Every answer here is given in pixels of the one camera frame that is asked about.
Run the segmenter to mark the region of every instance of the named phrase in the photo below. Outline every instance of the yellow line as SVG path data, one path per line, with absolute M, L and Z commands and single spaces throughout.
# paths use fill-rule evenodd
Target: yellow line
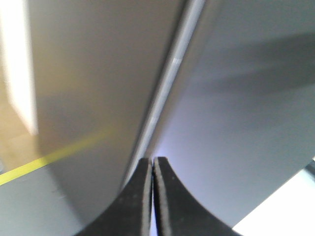
M 106 137 L 112 134 L 112 129 L 102 129 L 100 132 L 93 133 L 71 145 L 68 145 L 64 148 L 61 148 L 53 153 L 50 153 L 44 157 L 41 157 L 37 160 L 34 160 L 26 165 L 20 166 L 16 169 L 8 171 L 0 175 L 0 186 L 8 183 L 16 178 L 24 176 L 32 171 L 35 171 L 41 167 L 47 166 L 50 163 L 53 163 L 57 160 L 60 160 L 64 157 L 75 154 L 83 149 L 90 148 L 96 145 L 101 140 L 104 140 Z

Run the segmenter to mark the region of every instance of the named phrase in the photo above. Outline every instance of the gray surface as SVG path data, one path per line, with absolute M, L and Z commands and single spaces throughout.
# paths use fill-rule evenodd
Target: gray surface
M 106 134 L 51 165 L 85 223 L 118 193 L 183 4 L 29 0 L 42 154 Z
M 0 235 L 72 236 L 83 228 L 47 167 L 0 187 Z
M 230 226 L 315 155 L 314 12 L 307 0 L 225 1 L 187 89 L 166 105 L 154 156 Z

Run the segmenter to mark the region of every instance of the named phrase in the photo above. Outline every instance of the bright light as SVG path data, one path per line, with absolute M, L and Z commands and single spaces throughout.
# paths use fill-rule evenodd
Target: bright light
M 243 236 L 314 236 L 315 179 L 302 170 L 240 221 Z
M 32 51 L 25 0 L 0 0 L 0 32 L 9 102 L 29 132 L 36 134 Z

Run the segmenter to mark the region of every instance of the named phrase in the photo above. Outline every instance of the gray floor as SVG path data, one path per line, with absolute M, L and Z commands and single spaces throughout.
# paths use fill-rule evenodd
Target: gray floor
M 71 236 L 83 226 L 47 167 L 0 188 L 0 235 Z

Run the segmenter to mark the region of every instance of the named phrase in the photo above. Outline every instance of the wooden floor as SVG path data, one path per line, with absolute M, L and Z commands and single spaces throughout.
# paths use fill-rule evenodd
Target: wooden floor
M 36 151 L 36 136 L 28 133 L 8 103 L 3 73 L 0 73 L 0 161 L 4 165 L 4 172 L 39 157 Z

